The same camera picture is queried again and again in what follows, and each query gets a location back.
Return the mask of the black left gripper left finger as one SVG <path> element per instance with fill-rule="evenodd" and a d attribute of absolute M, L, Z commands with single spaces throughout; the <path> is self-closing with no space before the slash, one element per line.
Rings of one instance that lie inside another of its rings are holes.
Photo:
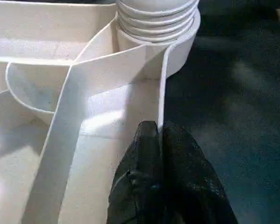
<path fill-rule="evenodd" d="M 163 222 L 163 165 L 154 121 L 139 123 L 116 169 L 108 202 L 108 224 Z"/>

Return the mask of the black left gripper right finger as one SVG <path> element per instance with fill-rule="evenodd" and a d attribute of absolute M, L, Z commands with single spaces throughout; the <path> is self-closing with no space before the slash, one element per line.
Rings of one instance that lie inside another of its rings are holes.
<path fill-rule="evenodd" d="M 162 149 L 168 206 L 185 224 L 238 222 L 213 166 L 184 127 L 166 123 Z"/>

